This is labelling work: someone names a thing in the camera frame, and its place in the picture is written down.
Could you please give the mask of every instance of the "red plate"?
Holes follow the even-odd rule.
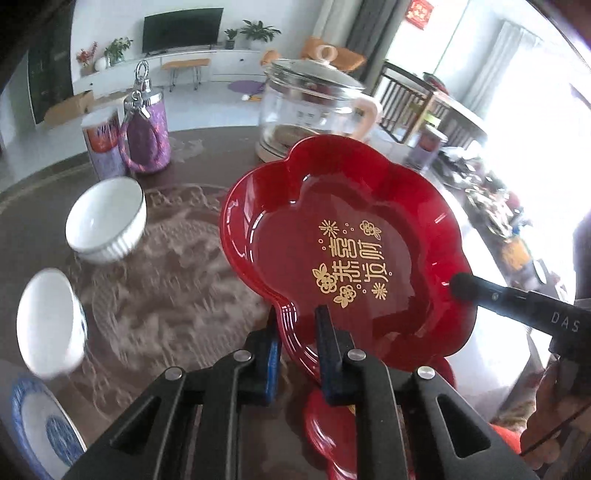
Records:
[[[414,171],[337,135],[298,143],[232,188],[220,217],[230,265],[278,312],[291,357],[319,379],[314,309],[358,348],[410,371],[466,343],[476,308],[451,296],[470,272],[460,229]]]
[[[456,379],[444,358],[430,363],[453,388]],[[349,407],[330,407],[319,388],[314,389],[304,408],[306,436],[315,450],[328,461],[329,479],[355,480],[357,478],[357,438],[355,415]]]

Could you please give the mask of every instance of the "blue and white plate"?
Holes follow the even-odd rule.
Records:
[[[86,450],[66,412],[39,380],[21,377],[14,384],[12,421],[22,454],[43,480],[62,478]]]

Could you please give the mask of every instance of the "white bowl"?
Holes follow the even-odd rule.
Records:
[[[17,313],[18,346],[29,370],[46,380],[74,371],[86,338],[84,310],[67,277],[56,268],[36,273]]]
[[[95,264],[121,260],[142,238],[146,201],[135,180],[103,180],[76,200],[66,220],[66,240],[78,256]]]

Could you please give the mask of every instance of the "cabinet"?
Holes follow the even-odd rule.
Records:
[[[153,85],[168,85],[168,72],[161,66],[169,61],[211,59],[209,67],[203,67],[204,81],[232,82],[235,80],[264,80],[264,73],[259,62],[260,51],[253,50],[206,50],[165,53],[148,58],[150,78]],[[74,94],[92,90],[95,98],[132,87],[135,67],[139,59],[118,63],[102,72],[96,72],[73,83]],[[193,81],[189,70],[180,73],[176,83],[182,85]]]
[[[212,63],[212,75],[263,75],[262,53],[252,51],[218,51]]]

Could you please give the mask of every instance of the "metal screw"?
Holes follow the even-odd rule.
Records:
[[[166,380],[178,380],[183,376],[183,371],[179,367],[170,367],[164,372],[164,378]]]
[[[418,367],[417,368],[418,376],[424,380],[431,380],[435,377],[435,370],[431,367]]]
[[[353,348],[352,350],[349,350],[347,352],[347,356],[353,360],[354,362],[359,362],[361,360],[365,360],[365,357],[367,355],[365,355],[365,352],[363,350],[360,350],[358,348]]]
[[[252,353],[248,350],[236,350],[234,352],[234,360],[236,362],[248,362],[252,358]]]

